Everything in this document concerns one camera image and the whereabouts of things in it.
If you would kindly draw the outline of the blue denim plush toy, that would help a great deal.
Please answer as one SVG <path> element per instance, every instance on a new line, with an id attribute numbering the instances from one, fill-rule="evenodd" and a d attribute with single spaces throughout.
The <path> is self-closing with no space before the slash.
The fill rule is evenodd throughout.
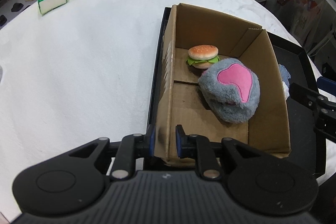
<path id="1" fill-rule="evenodd" d="M 291 79 L 291 75 L 284 65 L 279 64 L 278 68 L 279 68 L 281 79 L 282 79 L 284 96 L 285 96 L 285 99 L 287 99 L 289 97 L 289 86 L 290 86 L 289 80 Z"/>

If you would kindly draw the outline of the brown cardboard box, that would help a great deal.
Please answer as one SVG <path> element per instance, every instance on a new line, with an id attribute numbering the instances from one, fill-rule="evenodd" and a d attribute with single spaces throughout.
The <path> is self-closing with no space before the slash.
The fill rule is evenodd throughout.
<path id="1" fill-rule="evenodd" d="M 162 37 L 161 66 L 154 154 L 166 165 L 194 164 L 177 155 L 177 125 L 210 141 L 229 137 L 278 158 L 289 156 L 282 78 L 262 26 L 174 5 Z"/>

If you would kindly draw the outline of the grey pink plush toy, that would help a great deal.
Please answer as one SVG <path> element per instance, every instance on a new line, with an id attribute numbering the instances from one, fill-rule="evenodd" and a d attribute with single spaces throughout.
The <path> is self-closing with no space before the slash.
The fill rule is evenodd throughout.
<path id="1" fill-rule="evenodd" d="M 258 108 L 259 79 L 238 59 L 215 63 L 202 73 L 198 84 L 210 109 L 225 122 L 245 123 Z"/>

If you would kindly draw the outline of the plush hamburger toy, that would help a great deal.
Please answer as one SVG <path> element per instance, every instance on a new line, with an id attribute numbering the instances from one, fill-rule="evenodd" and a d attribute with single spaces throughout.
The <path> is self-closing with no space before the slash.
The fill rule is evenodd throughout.
<path id="1" fill-rule="evenodd" d="M 194 46 L 188 50 L 187 63 L 196 69 L 206 70 L 220 61 L 218 48 L 212 45 Z"/>

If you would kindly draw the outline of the black shallow tray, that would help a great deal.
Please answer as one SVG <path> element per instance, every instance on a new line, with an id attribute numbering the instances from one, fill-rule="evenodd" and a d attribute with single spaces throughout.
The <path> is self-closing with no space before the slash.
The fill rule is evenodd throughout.
<path id="1" fill-rule="evenodd" d="M 307 108 L 308 104 L 297 101 L 307 95 L 308 89 L 318 92 L 313 70 L 303 48 L 271 32 L 268 36 L 277 61 L 291 75 L 290 87 L 294 89 L 294 97 L 287 99 L 291 143 L 294 145 L 288 161 L 319 178 L 325 174 L 325 137 L 314 133 L 314 115 Z"/>

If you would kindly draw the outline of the cream tote bag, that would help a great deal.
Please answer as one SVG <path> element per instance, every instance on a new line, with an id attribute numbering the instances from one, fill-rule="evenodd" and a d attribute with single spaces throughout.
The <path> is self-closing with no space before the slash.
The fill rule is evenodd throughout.
<path id="1" fill-rule="evenodd" d="M 324 1 L 300 0 L 295 4 L 295 14 L 290 33 L 299 42 L 303 43 L 319 19 Z"/>

